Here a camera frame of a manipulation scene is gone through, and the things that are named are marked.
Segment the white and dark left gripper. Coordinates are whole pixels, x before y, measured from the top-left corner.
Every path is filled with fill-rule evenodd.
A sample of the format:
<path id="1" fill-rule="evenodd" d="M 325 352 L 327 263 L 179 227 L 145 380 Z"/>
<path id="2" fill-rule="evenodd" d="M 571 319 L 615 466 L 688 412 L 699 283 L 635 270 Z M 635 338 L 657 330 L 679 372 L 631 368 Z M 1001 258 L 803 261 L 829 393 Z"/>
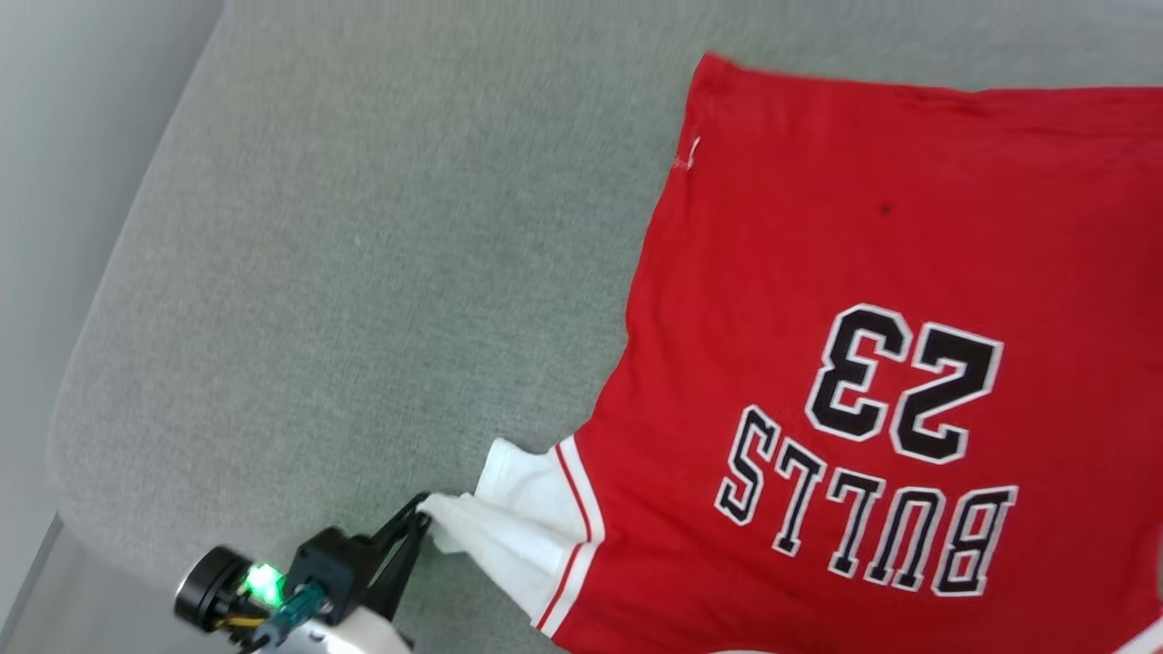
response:
<path id="1" fill-rule="evenodd" d="M 304 545 L 286 574 L 216 547 L 183 580 L 174 616 L 241 653 L 412 653 L 394 618 L 431 529 L 428 498 L 412 497 L 370 545 Z"/>

